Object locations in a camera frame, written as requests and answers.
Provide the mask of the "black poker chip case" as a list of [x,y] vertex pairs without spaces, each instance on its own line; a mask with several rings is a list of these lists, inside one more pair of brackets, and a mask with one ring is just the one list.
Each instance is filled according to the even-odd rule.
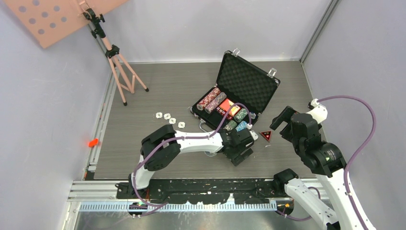
[[238,52],[239,50],[236,49],[233,52],[228,50],[224,53],[215,85],[191,107],[191,113],[203,120],[211,129],[218,127],[224,114],[219,113],[217,109],[209,114],[204,109],[198,110],[196,105],[213,88],[219,88],[232,102],[246,106],[249,114],[254,112],[257,115],[255,119],[251,119],[249,114],[243,119],[247,123],[251,119],[254,125],[281,83],[275,77],[275,69],[266,72],[240,57]]

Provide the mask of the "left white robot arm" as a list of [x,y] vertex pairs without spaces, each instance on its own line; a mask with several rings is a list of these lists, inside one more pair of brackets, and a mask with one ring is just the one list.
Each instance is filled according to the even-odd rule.
[[128,192],[142,198],[154,173],[167,167],[180,154],[222,153],[238,166],[253,153],[251,147],[257,139],[255,131],[248,128],[191,133],[164,125],[141,141],[139,163],[130,174]]

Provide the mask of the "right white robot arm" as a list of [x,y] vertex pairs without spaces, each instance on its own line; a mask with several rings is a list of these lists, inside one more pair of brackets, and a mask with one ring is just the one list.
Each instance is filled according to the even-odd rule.
[[275,118],[270,128],[276,130],[282,122],[286,126],[280,132],[283,139],[293,145],[295,153],[323,186],[333,207],[327,206],[313,194],[299,176],[286,169],[274,175],[271,186],[278,196],[289,196],[310,215],[323,230],[373,230],[375,227],[361,208],[352,188],[348,166],[340,149],[322,140],[321,122],[327,118],[327,109],[319,104],[299,113],[287,106]]

